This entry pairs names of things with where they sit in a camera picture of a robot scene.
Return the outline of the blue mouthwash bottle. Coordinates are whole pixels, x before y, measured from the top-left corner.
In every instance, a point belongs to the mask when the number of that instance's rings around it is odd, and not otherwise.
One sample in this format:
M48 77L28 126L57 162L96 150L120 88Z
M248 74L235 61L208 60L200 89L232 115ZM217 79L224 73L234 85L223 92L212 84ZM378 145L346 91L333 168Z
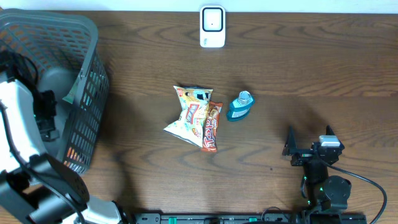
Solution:
M254 105L255 99L248 91L241 91L239 96L229 104L229 110L226 114L228 121L239 121L245 118L251 107Z

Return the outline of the orange chocolate bar wrapper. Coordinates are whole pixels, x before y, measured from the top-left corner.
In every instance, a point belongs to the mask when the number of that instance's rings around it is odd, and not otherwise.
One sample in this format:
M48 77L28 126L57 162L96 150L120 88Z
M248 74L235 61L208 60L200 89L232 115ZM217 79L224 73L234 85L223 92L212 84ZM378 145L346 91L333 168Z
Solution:
M208 108L208 113L204 123L204 133L202 140L202 151L203 152L216 152L216 132L218 129L220 113L223 107L223 103L216 103L211 101Z

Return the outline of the cream snack bag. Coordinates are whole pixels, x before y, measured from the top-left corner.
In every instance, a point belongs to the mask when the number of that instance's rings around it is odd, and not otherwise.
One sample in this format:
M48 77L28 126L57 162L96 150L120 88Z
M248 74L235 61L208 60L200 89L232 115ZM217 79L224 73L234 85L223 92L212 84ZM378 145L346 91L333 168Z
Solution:
M208 114L213 89L174 86L181 113L178 120L170 123L164 131L173 136L202 147L203 125Z

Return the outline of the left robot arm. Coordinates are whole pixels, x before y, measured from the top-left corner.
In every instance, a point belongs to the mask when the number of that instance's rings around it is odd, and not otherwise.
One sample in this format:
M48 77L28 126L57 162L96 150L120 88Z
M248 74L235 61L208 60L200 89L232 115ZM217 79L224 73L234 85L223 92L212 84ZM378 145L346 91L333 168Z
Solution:
M56 158L74 81L69 70L40 74L31 59L1 52L1 206L22 223L131 223Z

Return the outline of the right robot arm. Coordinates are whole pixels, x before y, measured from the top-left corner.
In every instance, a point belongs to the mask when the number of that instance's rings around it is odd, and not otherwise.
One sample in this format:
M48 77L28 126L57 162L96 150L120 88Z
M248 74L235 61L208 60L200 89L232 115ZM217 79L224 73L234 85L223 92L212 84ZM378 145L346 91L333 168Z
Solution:
M300 149L289 128L282 154L290 156L292 166L303 168L301 193L308 200L308 208L296 216L300 223L341 223L341 214L348 208L351 182L338 175L330 175L328 167L338 161L344 145L327 126L310 148Z

